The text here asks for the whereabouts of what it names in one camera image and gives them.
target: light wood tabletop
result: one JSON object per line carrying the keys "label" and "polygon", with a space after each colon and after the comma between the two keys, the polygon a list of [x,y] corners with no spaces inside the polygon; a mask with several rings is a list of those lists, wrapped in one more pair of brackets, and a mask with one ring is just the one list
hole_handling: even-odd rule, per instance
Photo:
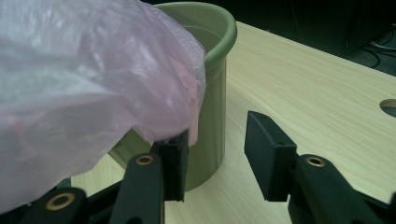
{"label": "light wood tabletop", "polygon": [[[331,161],[353,188],[385,203],[396,190],[396,77],[238,22],[227,58],[225,157],[184,203],[165,204],[166,223],[290,223],[286,203],[268,203],[244,154],[247,113],[270,116],[297,152]],[[89,194],[122,179],[109,156],[72,185]]]}

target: green plastic cup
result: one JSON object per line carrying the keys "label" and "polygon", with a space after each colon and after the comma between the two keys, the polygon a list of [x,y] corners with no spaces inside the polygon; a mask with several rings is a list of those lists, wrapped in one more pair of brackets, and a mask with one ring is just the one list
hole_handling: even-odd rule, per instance
{"label": "green plastic cup", "polygon": [[[235,43],[233,16],[222,7],[199,2],[157,5],[190,31],[204,46],[206,90],[198,123],[198,142],[190,148],[186,190],[203,184],[219,168],[225,152],[226,57]],[[129,131],[109,154],[124,168],[128,160],[151,145]]]}

